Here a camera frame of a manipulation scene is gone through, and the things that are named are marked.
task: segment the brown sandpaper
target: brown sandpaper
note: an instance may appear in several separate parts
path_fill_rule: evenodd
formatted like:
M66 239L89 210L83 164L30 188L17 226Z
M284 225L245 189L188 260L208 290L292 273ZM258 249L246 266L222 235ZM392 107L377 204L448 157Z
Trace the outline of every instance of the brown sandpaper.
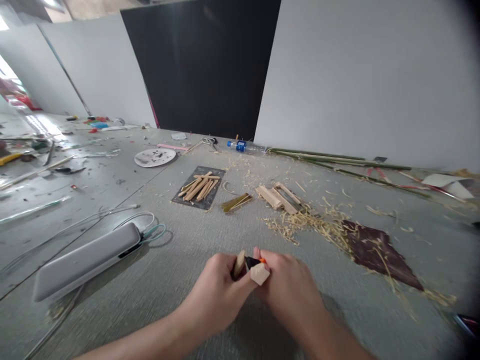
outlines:
M344 220L343 224L347 225L345 227L347 237L354 252L354 261L357 264L388 276L384 262L380 258L379 253L375 251L377 249L388 266L393 279L424 291L424 287L405 262L405 258L390 243L390 237L386 232L358 225L357 233L355 231L357 224L354 222Z

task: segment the cable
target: cable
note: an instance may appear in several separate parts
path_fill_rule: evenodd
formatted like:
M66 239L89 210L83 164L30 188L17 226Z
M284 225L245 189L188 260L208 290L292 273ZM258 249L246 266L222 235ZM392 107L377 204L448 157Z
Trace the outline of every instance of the cable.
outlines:
M154 233L154 231L160 226L163 226L163 230L161 231L161 233L158 234L157 236L149 239L149 237ZM165 230L167 230L167 227L165 226L165 224L155 225L154 227L152 227L150 230L148 230L146 233L143 234L143 240L141 241L141 243L142 244L151 243L152 241L160 239L162 237L162 235L165 233Z
M126 223L128 223L129 221L131 221L131 220L133 220L133 219L135 219L135 218L138 218L138 217L141 217L141 216L146 216L146 215L150 215L150 216L152 217L152 219L151 219L150 223L149 223L147 226L145 226L145 228L144 228L142 231L140 231L140 233L143 233L143 232L146 231L150 226L152 226L152 224L153 224L153 223L155 222L155 220L156 220L155 215L154 215L152 212L150 212L150 211L142 211L142 212L137 212L136 214L133 214L132 216L130 216L129 218L123 220L120 224L118 224L117 226L115 226L115 227L113 228L113 230L118 229L119 227L125 225Z
M79 225L80 223L86 221L87 219L91 218L92 216L96 216L96 215L99 215L99 214L103 214L105 212L107 212L107 215L110 215L110 214L113 214L113 213L118 213L120 211L123 211L123 210L128 210L128 209L136 209L138 208L139 205L129 205L129 206L122 206L122 207L118 207L118 208L115 208L115 209L110 209L110 210L105 210L105 211L100 211L94 215L91 215L89 217L86 217L85 219L83 220L80 220L79 222L76 222L75 224L73 225L70 225L69 227L66 227L65 229L63 229L62 231L58 232L57 234L55 234L54 236L52 236L51 238L49 238L48 240L40 243L39 245L31 248L30 250L28 250L27 252L25 252L24 254L20 255L19 257L17 257L14 261L12 261L11 263L15 262L17 259L19 259L18 261L21 260L21 257L31 251L33 251L34 249L37 249L38 247L40 247L41 245L47 243L48 241L50 241L51 239L53 239L54 237L62 234L63 232L65 232L66 230L68 229L71 229L73 228L74 226L77 226ZM125 225L126 223L128 223L129 221L135 219L135 218L138 218L138 217L141 217L141 216L151 216L152 217L152 220L150 221L150 223L145 226L145 229L140 231L141 233L141 236L142 236L142 240L140 241L140 244L144 244L144 243L151 243L155 240L158 240L159 238L161 238L163 236L163 234L165 233L165 231L167 230L167 227L165 224L158 224L158 225L155 225L153 226L151 229L147 230L150 226L152 226L152 224L155 222L155 220L157 219L155 217L155 215L150 212L150 211L142 211L142 212L137 212L136 214L133 214L132 216L128 217L127 219L125 219L124 221L122 221L120 224L118 224L117 226L115 226L113 228L113 230L115 229L118 229L119 227ZM152 238L149 238L150 236L152 236L152 234L155 233L155 230L157 230L159 227L163 227L163 230L161 231L160 234L152 237ZM7 268L10 264L8 264L6 267L4 267L2 269L2 273L4 271L5 268ZM55 324L53 324L53 326L46 332L46 334L44 336L42 336L42 338L33 346L33 348L27 353L27 355L25 355L25 357L23 358L23 360L30 360L32 357L34 357L38 351L42 348L42 346L52 337L52 335L55 333L55 331L57 331L57 329L60 327L60 325L63 324L63 322L65 321L65 319L67 318L67 316L70 314L70 312L73 310L74 306L75 306L75 303L77 301L77 299L79 298L80 296L80 293L82 292L82 290L84 289L85 287L85 284L82 284L79 288L78 288L78 291L76 292L76 294L73 296L73 298L71 299L71 301L68 303L65 311L61 314L60 318L55 322Z
M133 204L133 205L128 205L128 206L121 206L121 207L115 207L115 208L112 208L112 209L109 209L109 210L103 210L103 211L100 211L100 212L97 212L95 214L92 214L90 216L87 216L85 217L84 219L64 228L63 230L60 230L59 232L57 232L55 235L51 236L50 238L48 238L47 240L35 245L34 247L32 247L31 249L25 251L24 253L22 253L21 255L17 256L15 259L13 259L12 261L10 261L5 267L3 267L1 270L0 270L0 277L3 277L5 274L8 274L11 272L11 270L15 267L15 265L17 265L22 259L24 259L25 257L27 257L30 253L34 252L35 250L37 250L38 248L41 248L43 245L45 245L46 243L48 243L49 241L53 240L54 238L56 238L57 236L63 234L64 232L70 230L71 228L74 228L80 224L83 224L84 222L90 220L91 218L93 217L96 217L96 216L100 216L100 220L103 219L104 217L110 215L110 214L116 214L116 213L119 213L119 212L122 212L122 211L125 211L125 210L129 210L129 209L137 209L140 205L138 204Z
M73 298L70 300L66 309L61 314L60 318L55 322L55 324L53 324L53 326L46 332L46 334L44 336L42 336L42 338L33 346L33 348L28 352L28 354L25 355L23 360L30 360L31 358L33 358L35 356L35 354L41 349L41 347L52 337L54 332L57 331L57 329L60 327L60 325L63 324L63 322L65 321L67 316L73 310L73 308L75 306L75 303L77 302L77 299L79 298L80 293L82 292L84 287L85 287L85 284L83 284L82 286L80 286L78 288L78 291L73 296Z

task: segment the green bamboo pole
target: green bamboo pole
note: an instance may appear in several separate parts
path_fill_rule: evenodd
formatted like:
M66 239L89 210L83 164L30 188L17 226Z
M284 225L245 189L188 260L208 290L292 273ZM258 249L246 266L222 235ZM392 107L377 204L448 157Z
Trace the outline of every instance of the green bamboo pole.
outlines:
M352 176L355 176L357 178L365 178L365 179L368 179L370 181L373 181L374 183L379 183L379 184L390 186L392 188L404 190L404 191L407 191L409 193L413 193L413 194L423 196L424 198L427 198L427 199L430 199L432 197L431 195L425 194L425 193L420 192L420 191L400 187L398 185L395 185L395 184L392 184L392 183L389 183L389 182L386 182L386 181L378 180L378 179L376 179L374 177L371 177L371 176L362 175L362 174L359 174L359 173L353 172L353 171L343 170L343 169L336 168L336 167L333 167L333 166L330 166L330 165L327 165L327 164L324 164L324 163L319 163L318 161L312 161L312 160L304 159L304 158L301 158L300 156L295 156L295 155L287 155L287 154L283 154L283 155L288 156L288 157L293 158L293 159L303 160L307 163L318 165L318 166L321 166L321 167L324 167L324 168L327 168L327 169L330 169L330 170L333 170L333 171L336 171L336 172L339 172L339 173L342 173L342 174L352 175Z
M355 156L346 156L346 155L335 155L335 154L327 154L323 152L313 152L313 151L300 151L300 150L288 150L288 149L282 149L278 147L271 147L268 149L270 150L276 150L276 151L282 151L286 153L294 153L294 154L310 154L310 155L319 155L319 156L326 156L326 157L331 157L331 158L342 158L342 159L352 159L352 160L365 160L364 157L355 157Z
M272 153L275 154L281 154L281 155L286 155L288 151L280 151L280 150L272 150ZM360 164L362 166L367 166L367 167L373 167L373 168L384 168L384 169L395 169L395 170L412 170L411 167L408 166L400 166L400 165L391 165L391 164L384 164L384 163L377 163L377 162L371 162L371 161L365 161L365 160L343 160L339 159L336 160L335 158L330 158L326 157L316 157L316 156L305 156L302 154L295 155L297 158L302 158L302 159L307 159L307 160L312 160L316 162L322 162L322 163L339 163L339 164L345 164L345 165L356 165Z

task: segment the bottle label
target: bottle label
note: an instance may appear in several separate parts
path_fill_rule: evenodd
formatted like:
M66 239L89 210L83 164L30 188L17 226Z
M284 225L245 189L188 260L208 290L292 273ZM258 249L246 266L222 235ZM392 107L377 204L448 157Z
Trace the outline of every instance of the bottle label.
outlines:
M239 152L244 152L245 149L247 148L247 143L245 141L238 141L236 143L236 150Z

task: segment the black panel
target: black panel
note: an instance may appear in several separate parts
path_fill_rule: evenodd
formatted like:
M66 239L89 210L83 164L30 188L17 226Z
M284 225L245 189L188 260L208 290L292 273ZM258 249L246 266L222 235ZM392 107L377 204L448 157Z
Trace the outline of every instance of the black panel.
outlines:
M280 2L196 0L121 12L162 129L254 137Z

